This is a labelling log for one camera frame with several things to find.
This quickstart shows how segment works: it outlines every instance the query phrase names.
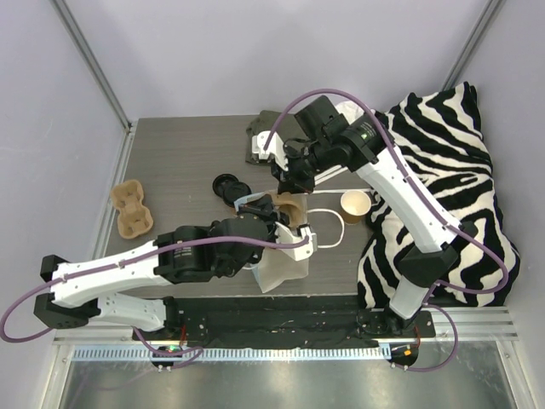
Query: gray wooden table surface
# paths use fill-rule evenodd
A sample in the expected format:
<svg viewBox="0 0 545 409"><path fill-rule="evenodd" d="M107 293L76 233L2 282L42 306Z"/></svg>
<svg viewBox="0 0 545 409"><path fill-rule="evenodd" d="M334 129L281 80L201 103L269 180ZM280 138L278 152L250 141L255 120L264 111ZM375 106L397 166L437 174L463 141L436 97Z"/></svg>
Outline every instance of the gray wooden table surface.
<svg viewBox="0 0 545 409"><path fill-rule="evenodd" d="M138 179L144 187L144 204L154 220L151 232L137 239L122 239L117 224L110 232L106 254L142 245L183 225L208 226L232 212L212 192L220 173L233 173L253 192L274 189L276 180L268 167L244 162L245 129L253 116L205 118L144 118L138 122L125 180ZM345 172L320 189L361 188L364 183ZM309 209L338 209L341 195L316 194L308 198ZM309 215L321 244L334 243L341 231L336 217ZM334 249L316 252L305 279L285 281L268 294L354 294L359 257L370 238L364 224L347 226L343 242ZM146 287L127 292L138 297L255 296L261 290L250 271L209 283Z"/></svg>

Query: zebra print pillow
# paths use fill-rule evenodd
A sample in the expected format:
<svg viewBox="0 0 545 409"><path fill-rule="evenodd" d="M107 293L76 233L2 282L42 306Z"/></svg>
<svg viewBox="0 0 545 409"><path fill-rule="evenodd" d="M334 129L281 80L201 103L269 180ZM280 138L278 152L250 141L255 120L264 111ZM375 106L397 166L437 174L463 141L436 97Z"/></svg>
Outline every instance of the zebra print pillow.
<svg viewBox="0 0 545 409"><path fill-rule="evenodd" d="M502 233L502 212L492 178L491 157L480 132L477 93L468 83L426 97L407 96L385 114L388 129L410 167L433 196L459 220L475 223L476 239L484 242L509 270L499 292L467 295L438 287L434 295L456 304L502 305L519 273L519 253ZM364 308L387 305L398 286L396 265L413 243L392 209L373 193L376 203L367 216L375 230L358 266L359 301ZM465 288L492 288L502 271L474 245L465 243L461 260L443 279Z"/></svg>

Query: metal floor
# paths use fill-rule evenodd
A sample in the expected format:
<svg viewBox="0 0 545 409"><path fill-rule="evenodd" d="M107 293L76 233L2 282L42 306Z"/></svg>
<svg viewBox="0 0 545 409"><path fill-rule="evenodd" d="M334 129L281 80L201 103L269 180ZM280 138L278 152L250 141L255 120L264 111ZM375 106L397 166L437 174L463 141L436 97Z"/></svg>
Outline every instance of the metal floor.
<svg viewBox="0 0 545 409"><path fill-rule="evenodd" d="M437 365L450 347L424 343L418 365ZM95 388L123 385L151 367L148 362L73 362L60 409L517 407L493 342L461 343L452 363L424 374L391 369L383 360L216 362L151 372L113 391Z"/></svg>

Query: black cup lid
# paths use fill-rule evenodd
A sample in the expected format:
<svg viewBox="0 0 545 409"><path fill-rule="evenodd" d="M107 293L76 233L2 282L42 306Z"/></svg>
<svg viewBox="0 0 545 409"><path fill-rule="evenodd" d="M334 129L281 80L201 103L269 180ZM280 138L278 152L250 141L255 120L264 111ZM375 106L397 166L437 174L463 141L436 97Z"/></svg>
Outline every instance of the black cup lid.
<svg viewBox="0 0 545 409"><path fill-rule="evenodd" d="M246 183L234 181L227 185L223 191L223 202L229 207L235 207L235 201L252 194L252 189Z"/></svg>
<svg viewBox="0 0 545 409"><path fill-rule="evenodd" d="M219 196L221 198L223 196L223 191L225 190L225 188L236 181L238 181L238 178L235 175L231 175L230 173L223 173L217 176L212 182L212 190L214 191L216 196Z"/></svg>

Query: white wall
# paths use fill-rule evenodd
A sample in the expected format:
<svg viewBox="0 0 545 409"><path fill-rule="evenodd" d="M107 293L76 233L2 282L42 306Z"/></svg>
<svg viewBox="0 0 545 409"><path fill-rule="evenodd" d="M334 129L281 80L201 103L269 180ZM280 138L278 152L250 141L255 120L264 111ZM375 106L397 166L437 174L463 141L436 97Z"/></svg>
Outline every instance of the white wall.
<svg viewBox="0 0 545 409"><path fill-rule="evenodd" d="M508 306L536 392L545 390L544 19L544 2L507 1L462 77L477 86L506 230L522 253Z"/></svg>
<svg viewBox="0 0 545 409"><path fill-rule="evenodd" d="M256 113L445 80L485 0L67 0L130 118Z"/></svg>
<svg viewBox="0 0 545 409"><path fill-rule="evenodd" d="M89 257L123 132L49 2L0 2L0 311L42 256ZM12 336L43 326L33 302ZM0 406L36 409L51 339L0 341Z"/></svg>

